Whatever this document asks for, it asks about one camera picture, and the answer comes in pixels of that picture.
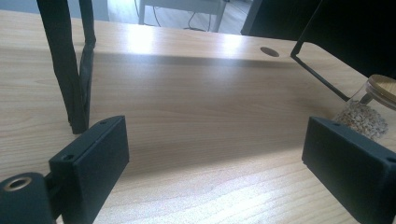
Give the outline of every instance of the wooden floor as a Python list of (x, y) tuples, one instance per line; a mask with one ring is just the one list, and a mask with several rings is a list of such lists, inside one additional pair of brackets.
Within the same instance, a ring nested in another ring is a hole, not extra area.
[[(139, 0), (108, 0), (108, 16), (110, 21), (137, 24), (138, 16), (135, 3), (139, 8)], [(240, 35), (245, 19), (250, 8), (250, 1), (231, 0), (227, 3), (224, 15), (219, 28), (219, 33)], [(189, 27), (189, 20), (193, 12), (174, 10), (164, 7), (146, 7), (145, 24), (158, 26), (158, 22), (163, 27), (173, 27), (184, 29)], [(213, 26), (216, 16), (212, 15), (210, 24)], [(191, 27), (207, 30), (209, 26), (209, 15), (197, 13), (191, 20)]]

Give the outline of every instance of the jar lid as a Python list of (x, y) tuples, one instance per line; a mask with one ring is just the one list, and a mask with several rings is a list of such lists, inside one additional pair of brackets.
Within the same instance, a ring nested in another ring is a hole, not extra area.
[(396, 80), (381, 75), (372, 75), (366, 90), (382, 105), (396, 110)]

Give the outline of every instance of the wood grain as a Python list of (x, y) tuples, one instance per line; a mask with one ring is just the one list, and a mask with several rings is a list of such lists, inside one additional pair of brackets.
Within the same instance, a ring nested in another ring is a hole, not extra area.
[[(301, 161), (308, 117), (332, 118), (344, 102), (290, 58), (293, 42), (95, 29), (91, 124), (125, 115), (131, 150), (95, 223), (356, 223)], [(73, 32), (79, 57), (79, 20)], [(0, 51), (0, 180), (46, 174), (76, 137), (39, 17), (0, 11)], [(316, 46), (301, 58), (344, 92), (366, 80)]]

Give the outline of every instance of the glass jar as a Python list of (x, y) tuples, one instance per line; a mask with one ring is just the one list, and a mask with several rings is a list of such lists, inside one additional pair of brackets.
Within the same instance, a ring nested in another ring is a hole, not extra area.
[(333, 120), (377, 141), (389, 132), (395, 116), (396, 80), (372, 75)]

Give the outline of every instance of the black object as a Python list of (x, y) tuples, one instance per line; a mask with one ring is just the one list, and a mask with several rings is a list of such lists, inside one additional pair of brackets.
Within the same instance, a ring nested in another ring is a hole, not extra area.
[(304, 42), (327, 50), (366, 77), (396, 78), (396, 26), (390, 1), (322, 0), (294, 47), (291, 57), (343, 100), (349, 97), (302, 62)]
[(396, 154), (347, 126), (311, 117), (303, 161), (360, 223), (392, 223)]
[(89, 127), (93, 48), (92, 0), (79, 0), (85, 46), (80, 68), (72, 40), (72, 27), (67, 0), (36, 0), (44, 24), (53, 69), (58, 79), (73, 133), (83, 133)]
[(254, 0), (242, 35), (298, 40), (320, 0)]
[(125, 117), (104, 119), (49, 160), (50, 173), (0, 183), (0, 223), (93, 223), (129, 162)]

